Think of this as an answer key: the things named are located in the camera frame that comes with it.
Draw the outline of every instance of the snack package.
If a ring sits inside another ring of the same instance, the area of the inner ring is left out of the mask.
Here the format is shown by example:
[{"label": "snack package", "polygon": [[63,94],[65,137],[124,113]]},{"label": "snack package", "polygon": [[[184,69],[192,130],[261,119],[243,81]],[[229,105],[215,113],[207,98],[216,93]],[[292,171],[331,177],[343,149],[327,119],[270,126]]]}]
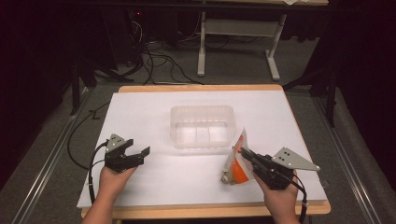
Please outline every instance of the snack package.
[{"label": "snack package", "polygon": [[241,148],[248,148],[247,132],[244,129],[236,141],[222,170],[221,181],[224,184],[242,184],[254,176],[251,173],[251,164],[241,155]]}]

